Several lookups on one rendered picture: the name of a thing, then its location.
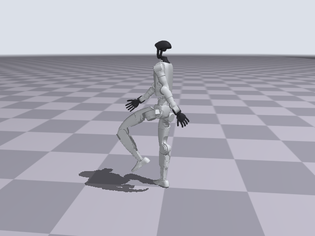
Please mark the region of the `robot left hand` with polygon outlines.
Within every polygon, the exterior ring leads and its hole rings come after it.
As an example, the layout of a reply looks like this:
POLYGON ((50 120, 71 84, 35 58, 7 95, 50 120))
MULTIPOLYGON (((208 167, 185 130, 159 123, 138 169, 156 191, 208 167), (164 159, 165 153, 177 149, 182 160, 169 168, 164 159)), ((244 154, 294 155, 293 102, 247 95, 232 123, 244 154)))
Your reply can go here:
POLYGON ((189 120, 183 113, 181 113, 181 110, 178 113, 175 113, 175 111, 173 109, 172 109, 172 111, 177 116, 176 117, 177 118, 177 126, 179 126, 179 122, 181 123, 182 127, 184 127, 184 126, 186 126, 186 124, 188 124, 187 121, 189 122, 189 120), (184 121, 186 122, 186 124, 184 121), (182 122, 183 122, 184 126, 183 126, 182 122))

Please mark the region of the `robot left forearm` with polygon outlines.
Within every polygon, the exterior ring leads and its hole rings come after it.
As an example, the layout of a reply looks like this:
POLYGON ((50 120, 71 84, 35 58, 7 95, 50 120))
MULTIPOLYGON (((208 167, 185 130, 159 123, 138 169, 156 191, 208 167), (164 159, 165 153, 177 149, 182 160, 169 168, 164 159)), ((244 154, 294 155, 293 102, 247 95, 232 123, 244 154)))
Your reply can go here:
POLYGON ((178 106, 174 102, 174 99, 172 97, 173 95, 172 95, 171 91, 167 87, 162 87, 161 92, 165 95, 164 98, 166 99, 167 103, 169 104, 169 107, 171 109, 173 109, 175 111, 175 113, 178 113, 180 111, 180 109, 178 108, 178 106))

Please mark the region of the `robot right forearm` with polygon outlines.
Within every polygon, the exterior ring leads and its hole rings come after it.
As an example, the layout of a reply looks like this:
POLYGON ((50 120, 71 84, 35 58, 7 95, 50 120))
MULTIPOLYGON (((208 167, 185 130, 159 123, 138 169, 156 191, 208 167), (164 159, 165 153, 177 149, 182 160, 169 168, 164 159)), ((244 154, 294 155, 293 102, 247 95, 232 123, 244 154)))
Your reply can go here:
POLYGON ((155 89, 153 87, 150 87, 149 90, 145 94, 143 94, 142 97, 139 98, 140 102, 143 102, 144 100, 148 99, 154 93, 155 89))

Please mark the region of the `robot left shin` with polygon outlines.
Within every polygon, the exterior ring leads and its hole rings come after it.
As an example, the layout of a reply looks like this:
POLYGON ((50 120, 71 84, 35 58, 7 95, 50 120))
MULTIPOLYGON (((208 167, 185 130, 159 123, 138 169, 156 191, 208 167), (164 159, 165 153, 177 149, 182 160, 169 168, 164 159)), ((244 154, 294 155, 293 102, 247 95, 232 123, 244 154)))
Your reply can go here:
POLYGON ((127 131, 125 129, 120 129, 118 131, 118 134, 116 134, 121 143, 125 146, 125 148, 136 158, 136 160, 139 162, 142 161, 142 157, 139 153, 139 151, 136 148, 136 143, 134 142, 134 139, 131 135, 127 134, 127 131), (141 160, 141 161, 140 161, 141 160))

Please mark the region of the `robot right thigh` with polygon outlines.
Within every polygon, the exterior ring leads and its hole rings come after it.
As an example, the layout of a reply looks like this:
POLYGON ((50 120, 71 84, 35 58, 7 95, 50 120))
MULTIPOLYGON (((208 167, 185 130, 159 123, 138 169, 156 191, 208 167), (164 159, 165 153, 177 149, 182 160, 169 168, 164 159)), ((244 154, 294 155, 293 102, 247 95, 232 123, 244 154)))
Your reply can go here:
POLYGON ((170 111, 168 118, 159 119, 158 123, 158 141, 159 141, 159 151, 162 154, 168 154, 170 152, 170 146, 167 144, 168 134, 170 130, 169 122, 174 119, 174 114, 170 111))

